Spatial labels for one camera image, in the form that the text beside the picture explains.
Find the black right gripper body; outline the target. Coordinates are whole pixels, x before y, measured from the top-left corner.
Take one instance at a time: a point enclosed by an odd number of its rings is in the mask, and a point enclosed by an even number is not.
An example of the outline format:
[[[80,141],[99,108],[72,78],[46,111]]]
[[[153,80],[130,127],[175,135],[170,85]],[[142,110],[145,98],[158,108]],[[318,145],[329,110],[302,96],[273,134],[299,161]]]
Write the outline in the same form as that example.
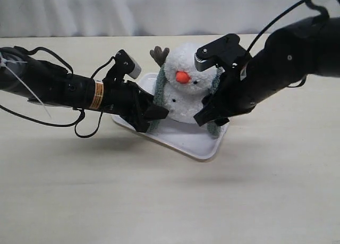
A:
[[[211,105],[228,118],[250,113],[266,99],[266,72],[256,66],[223,70],[218,86],[205,98],[203,107]]]

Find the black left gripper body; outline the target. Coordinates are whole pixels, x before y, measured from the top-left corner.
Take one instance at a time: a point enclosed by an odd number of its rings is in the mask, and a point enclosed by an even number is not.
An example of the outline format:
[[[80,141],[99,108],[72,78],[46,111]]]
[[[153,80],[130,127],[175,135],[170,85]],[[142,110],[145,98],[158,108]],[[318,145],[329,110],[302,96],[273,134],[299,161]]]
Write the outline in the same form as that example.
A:
[[[154,119],[151,111],[153,96],[141,89],[135,82],[114,83],[103,79],[104,98],[102,111],[118,115],[127,122],[137,119],[150,122]]]

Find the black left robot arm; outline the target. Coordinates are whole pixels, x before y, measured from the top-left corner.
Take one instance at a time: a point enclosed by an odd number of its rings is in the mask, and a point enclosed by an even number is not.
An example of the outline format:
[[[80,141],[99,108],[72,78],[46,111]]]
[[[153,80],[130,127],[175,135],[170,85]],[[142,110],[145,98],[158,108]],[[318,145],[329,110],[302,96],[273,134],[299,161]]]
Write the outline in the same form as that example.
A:
[[[110,58],[114,62],[102,80],[74,74],[72,67],[53,51],[37,47],[1,48],[1,90],[27,98],[43,107],[68,107],[80,111],[76,126],[85,111],[118,115],[135,131],[145,133],[151,123],[168,116],[169,111],[154,102],[152,94],[137,83],[140,66],[123,49]]]

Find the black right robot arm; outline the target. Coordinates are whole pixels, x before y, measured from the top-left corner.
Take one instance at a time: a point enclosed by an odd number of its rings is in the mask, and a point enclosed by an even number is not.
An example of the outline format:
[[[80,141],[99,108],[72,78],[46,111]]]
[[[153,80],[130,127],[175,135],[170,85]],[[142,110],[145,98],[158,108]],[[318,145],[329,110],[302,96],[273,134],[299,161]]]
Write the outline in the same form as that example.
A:
[[[229,33],[199,47],[194,64],[198,71],[223,69],[216,91],[203,99],[203,108],[194,115],[198,125],[221,126],[310,74],[339,77],[339,18],[306,18],[282,27],[256,55]]]

